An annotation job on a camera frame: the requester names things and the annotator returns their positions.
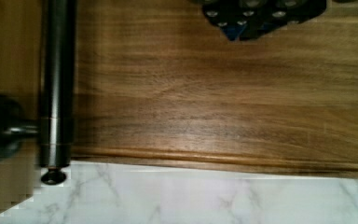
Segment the black rubber end cap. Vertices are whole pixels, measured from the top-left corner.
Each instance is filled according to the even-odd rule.
[[[66,174],[60,169],[49,169],[41,178],[42,183],[46,185],[59,185],[65,180]]]

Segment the blue plastic part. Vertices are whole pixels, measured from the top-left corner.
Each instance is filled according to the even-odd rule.
[[[240,37],[246,27],[247,25],[228,25],[221,27],[220,29],[223,31],[229,41],[235,41]]]

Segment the wood grain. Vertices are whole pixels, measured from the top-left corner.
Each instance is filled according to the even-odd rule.
[[[0,93],[36,118],[41,9],[35,0],[0,0]],[[34,144],[0,162],[0,213],[30,197],[34,189]]]
[[[358,174],[358,1],[247,43],[182,0],[78,13],[77,156]]]

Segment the marble countertop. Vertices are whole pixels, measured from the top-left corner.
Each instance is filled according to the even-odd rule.
[[[353,179],[79,161],[65,172],[0,224],[358,224]]]

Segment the black metal rod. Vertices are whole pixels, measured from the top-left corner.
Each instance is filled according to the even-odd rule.
[[[69,165],[74,141],[76,0],[48,0],[44,79],[40,99],[40,166]]]

